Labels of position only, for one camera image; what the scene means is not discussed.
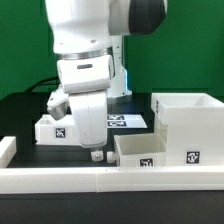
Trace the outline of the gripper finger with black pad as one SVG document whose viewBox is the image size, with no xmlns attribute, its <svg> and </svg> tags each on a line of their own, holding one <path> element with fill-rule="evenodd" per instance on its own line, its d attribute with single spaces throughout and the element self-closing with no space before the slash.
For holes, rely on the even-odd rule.
<svg viewBox="0 0 224 224">
<path fill-rule="evenodd" d="M 104 159 L 103 149 L 101 147 L 93 148 L 91 150 L 91 159 L 93 162 L 100 162 Z"/>
</svg>

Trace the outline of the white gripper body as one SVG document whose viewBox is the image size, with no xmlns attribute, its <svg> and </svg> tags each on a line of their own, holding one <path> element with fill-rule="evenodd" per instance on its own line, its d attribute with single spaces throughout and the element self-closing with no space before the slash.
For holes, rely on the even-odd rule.
<svg viewBox="0 0 224 224">
<path fill-rule="evenodd" d="M 114 74 L 112 57 L 59 60 L 57 69 L 60 85 L 47 102 L 49 114 L 60 120 L 70 107 L 80 145 L 83 148 L 104 146 L 107 142 L 107 89 Z"/>
</svg>

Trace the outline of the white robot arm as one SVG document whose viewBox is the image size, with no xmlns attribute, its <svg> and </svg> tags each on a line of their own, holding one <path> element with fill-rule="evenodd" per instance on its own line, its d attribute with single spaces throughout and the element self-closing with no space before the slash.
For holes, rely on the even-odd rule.
<svg viewBox="0 0 224 224">
<path fill-rule="evenodd" d="M 109 102 L 129 97 L 122 38 L 149 35 L 165 20 L 167 0 L 45 0 L 60 84 L 47 103 L 60 120 L 72 114 L 76 137 L 103 159 Z"/>
</svg>

